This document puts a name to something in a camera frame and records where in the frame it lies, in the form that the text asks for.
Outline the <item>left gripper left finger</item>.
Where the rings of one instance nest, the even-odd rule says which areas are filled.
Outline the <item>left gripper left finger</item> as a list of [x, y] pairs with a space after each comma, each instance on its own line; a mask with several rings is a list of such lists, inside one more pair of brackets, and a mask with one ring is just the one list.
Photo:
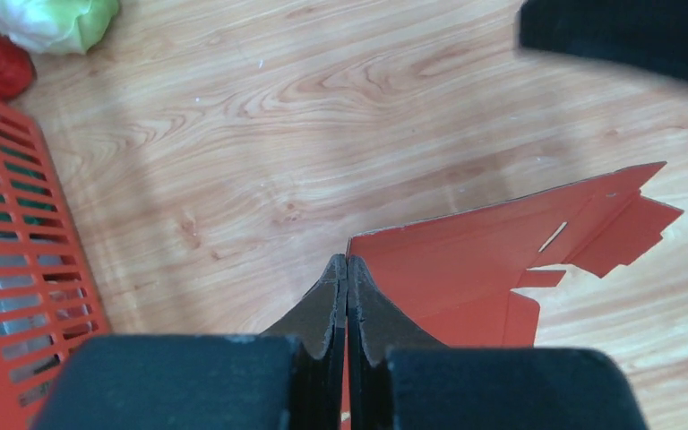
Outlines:
[[298, 342], [291, 371], [291, 429], [339, 429], [345, 367], [347, 259], [335, 254], [301, 300], [263, 333]]

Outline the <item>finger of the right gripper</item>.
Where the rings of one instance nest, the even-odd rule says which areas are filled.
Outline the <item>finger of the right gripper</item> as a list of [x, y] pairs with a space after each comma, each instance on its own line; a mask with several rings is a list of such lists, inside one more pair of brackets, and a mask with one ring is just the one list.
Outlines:
[[688, 0], [533, 0], [521, 47], [629, 65], [688, 82]]

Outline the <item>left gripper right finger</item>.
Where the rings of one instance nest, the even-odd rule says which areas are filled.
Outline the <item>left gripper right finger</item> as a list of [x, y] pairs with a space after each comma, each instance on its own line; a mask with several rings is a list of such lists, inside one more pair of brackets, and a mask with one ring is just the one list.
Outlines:
[[353, 429], [392, 429], [393, 394], [388, 353], [444, 349], [377, 287], [366, 262], [348, 258], [348, 392]]

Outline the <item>red paper box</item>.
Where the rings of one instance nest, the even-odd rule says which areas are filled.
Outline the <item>red paper box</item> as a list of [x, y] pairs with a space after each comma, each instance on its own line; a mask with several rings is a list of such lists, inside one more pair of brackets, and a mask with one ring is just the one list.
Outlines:
[[645, 254], [681, 211], [641, 194], [660, 163], [351, 237], [377, 287], [445, 348], [388, 353], [392, 429], [643, 429], [615, 362], [538, 348], [539, 303], [567, 266], [604, 277]]

